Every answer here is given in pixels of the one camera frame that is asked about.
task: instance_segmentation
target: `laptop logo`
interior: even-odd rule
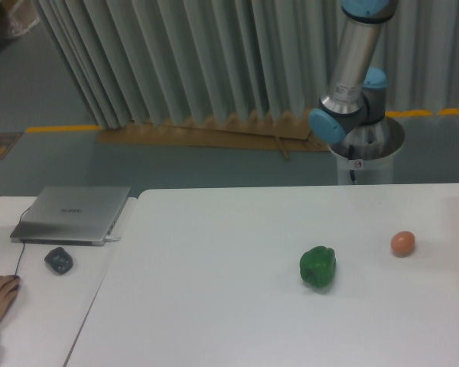
[[[81,209],[62,209],[62,213],[81,213]]]

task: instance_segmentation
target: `blue joint cap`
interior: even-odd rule
[[[328,144],[335,144],[347,135],[336,119],[320,109],[313,109],[308,117],[313,133]]]
[[[366,79],[364,80],[363,87],[369,89],[381,89],[388,86],[386,74],[377,67],[370,67],[367,70]]]
[[[368,18],[382,11],[390,0],[340,0],[345,11],[359,18]]]

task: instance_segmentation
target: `silver laptop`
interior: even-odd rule
[[[10,237],[62,245],[103,245],[130,187],[45,187]]]

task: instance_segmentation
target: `metal cylinder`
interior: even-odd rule
[[[364,24],[347,18],[328,94],[321,102],[329,110],[355,113],[363,104],[362,84],[373,58],[382,24]]]

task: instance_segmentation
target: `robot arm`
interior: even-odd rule
[[[329,144],[345,139],[358,125],[384,119],[386,75],[369,68],[384,23],[398,0],[341,0],[347,16],[334,73],[320,108],[309,115],[313,132]]]

